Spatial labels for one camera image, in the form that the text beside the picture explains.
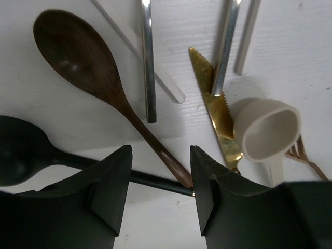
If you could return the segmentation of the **silver metal chopstick left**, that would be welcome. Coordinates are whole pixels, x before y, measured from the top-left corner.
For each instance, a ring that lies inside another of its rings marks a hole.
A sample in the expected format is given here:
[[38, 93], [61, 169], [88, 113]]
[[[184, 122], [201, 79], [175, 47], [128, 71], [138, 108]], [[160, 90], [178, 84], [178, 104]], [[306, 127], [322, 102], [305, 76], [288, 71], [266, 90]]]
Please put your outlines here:
[[156, 123], [156, 89], [154, 75], [154, 51], [152, 34], [151, 1], [141, 1], [142, 7], [142, 45], [145, 76], [145, 104], [148, 123]]

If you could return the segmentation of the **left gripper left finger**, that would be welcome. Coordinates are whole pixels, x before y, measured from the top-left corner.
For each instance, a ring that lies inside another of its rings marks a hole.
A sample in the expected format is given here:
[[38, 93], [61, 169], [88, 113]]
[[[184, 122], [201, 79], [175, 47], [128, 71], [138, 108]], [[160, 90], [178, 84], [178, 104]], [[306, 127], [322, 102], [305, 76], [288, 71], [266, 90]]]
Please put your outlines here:
[[40, 191], [1, 192], [1, 248], [113, 248], [131, 168], [124, 145]]

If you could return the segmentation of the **white plastic chopstick right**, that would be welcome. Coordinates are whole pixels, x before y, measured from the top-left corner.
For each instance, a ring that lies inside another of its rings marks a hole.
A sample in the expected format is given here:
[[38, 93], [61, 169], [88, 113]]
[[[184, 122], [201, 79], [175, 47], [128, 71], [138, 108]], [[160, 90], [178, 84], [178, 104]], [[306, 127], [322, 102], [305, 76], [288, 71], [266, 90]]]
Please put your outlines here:
[[252, 43], [252, 39], [255, 36], [255, 23], [259, 13], [260, 4], [261, 1], [250, 1], [240, 44], [238, 47], [236, 61], [233, 68], [234, 73], [238, 76], [242, 76], [245, 74], [246, 66], [250, 58], [250, 46]]

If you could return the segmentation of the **silver metal chopstick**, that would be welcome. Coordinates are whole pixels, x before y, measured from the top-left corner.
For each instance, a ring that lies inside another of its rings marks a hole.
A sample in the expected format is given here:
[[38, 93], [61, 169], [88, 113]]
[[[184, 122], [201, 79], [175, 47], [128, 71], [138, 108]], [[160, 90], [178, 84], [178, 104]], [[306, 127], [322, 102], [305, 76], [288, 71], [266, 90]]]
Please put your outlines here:
[[151, 1], [141, 1], [142, 7], [142, 45], [145, 76], [145, 104], [148, 123], [156, 123], [156, 89], [154, 75], [154, 51], [152, 34]]
[[212, 96], [221, 96], [223, 92], [223, 85], [241, 2], [241, 0], [224, 1], [222, 36], [218, 46], [217, 63], [211, 84]]

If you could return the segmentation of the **white plastic chopstick left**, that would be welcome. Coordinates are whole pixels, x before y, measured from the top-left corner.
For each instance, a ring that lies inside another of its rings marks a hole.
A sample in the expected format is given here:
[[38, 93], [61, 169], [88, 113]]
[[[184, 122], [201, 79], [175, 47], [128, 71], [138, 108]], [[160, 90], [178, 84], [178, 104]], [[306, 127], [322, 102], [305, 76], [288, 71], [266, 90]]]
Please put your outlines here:
[[[119, 36], [123, 39], [131, 51], [136, 54], [139, 59], [143, 59], [142, 39], [135, 33], [118, 14], [110, 4], [110, 1], [92, 1], [97, 9], [102, 13], [106, 20], [111, 24]], [[166, 91], [170, 98], [176, 103], [185, 102], [185, 94], [177, 83], [173, 80], [167, 70], [162, 66], [160, 61], [154, 59], [155, 78], [159, 85]]]

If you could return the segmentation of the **rose gold fork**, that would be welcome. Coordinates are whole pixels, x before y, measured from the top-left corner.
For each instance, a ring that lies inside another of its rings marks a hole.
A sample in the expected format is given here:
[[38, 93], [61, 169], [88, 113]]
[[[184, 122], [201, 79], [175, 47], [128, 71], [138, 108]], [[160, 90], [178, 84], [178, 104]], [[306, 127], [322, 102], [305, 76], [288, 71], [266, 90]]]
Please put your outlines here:
[[323, 173], [320, 167], [308, 158], [301, 135], [296, 143], [285, 153], [285, 156], [303, 164], [307, 164], [317, 173], [321, 180], [329, 181], [328, 177]]

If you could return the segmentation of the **black spoon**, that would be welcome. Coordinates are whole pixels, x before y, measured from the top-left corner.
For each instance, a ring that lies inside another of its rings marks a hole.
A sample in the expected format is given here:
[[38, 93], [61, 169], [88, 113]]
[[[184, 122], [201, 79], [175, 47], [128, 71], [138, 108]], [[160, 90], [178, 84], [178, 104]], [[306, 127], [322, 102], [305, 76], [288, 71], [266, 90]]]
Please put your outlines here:
[[70, 154], [56, 148], [38, 126], [1, 115], [1, 186], [26, 182], [52, 165], [84, 170], [98, 163], [95, 159]]

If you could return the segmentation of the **silver metal chopstick right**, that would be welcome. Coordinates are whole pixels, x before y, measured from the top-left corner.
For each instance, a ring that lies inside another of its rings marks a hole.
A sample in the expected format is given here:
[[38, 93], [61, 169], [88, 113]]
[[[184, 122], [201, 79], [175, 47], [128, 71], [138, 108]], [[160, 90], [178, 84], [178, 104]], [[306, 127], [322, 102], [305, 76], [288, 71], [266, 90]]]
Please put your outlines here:
[[212, 96], [221, 96], [223, 92], [223, 85], [241, 2], [241, 0], [224, 1], [222, 36], [218, 46], [217, 63], [211, 84]]

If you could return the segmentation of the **white ceramic soup spoon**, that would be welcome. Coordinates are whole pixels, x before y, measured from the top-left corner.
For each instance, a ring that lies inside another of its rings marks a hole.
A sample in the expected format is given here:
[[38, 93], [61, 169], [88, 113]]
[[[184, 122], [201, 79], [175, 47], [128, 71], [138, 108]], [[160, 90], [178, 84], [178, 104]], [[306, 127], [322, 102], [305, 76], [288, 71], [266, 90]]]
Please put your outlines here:
[[244, 156], [269, 170], [274, 187], [284, 180], [283, 157], [300, 135], [298, 109], [274, 99], [245, 98], [234, 105], [233, 135]]

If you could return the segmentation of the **white plastic chopstick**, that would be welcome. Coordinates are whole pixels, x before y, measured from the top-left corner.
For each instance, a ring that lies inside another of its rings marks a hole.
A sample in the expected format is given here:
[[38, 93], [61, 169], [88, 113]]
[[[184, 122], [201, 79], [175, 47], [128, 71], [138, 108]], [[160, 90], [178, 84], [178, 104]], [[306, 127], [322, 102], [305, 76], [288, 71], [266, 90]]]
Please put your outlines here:
[[[110, 4], [110, 1], [92, 1], [97, 9], [102, 13], [106, 20], [111, 24], [119, 36], [123, 39], [131, 51], [136, 54], [139, 59], [143, 59], [142, 39], [135, 33], [118, 14]], [[155, 78], [159, 85], [166, 91], [170, 98], [176, 103], [185, 102], [185, 94], [177, 83], [173, 80], [167, 70], [162, 66], [160, 61], [154, 59]]]
[[252, 43], [252, 39], [255, 36], [255, 23], [259, 13], [260, 4], [261, 1], [250, 1], [240, 44], [238, 47], [236, 61], [233, 68], [234, 73], [238, 76], [242, 76], [245, 74], [246, 66], [250, 58], [250, 46]]

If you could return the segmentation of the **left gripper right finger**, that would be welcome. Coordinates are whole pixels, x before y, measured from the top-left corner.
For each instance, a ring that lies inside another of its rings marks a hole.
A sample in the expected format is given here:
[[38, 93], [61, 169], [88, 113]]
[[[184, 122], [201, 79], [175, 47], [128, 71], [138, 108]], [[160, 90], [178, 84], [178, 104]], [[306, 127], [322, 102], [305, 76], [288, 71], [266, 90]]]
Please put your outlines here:
[[190, 148], [201, 235], [208, 248], [331, 248], [331, 182], [269, 188]]

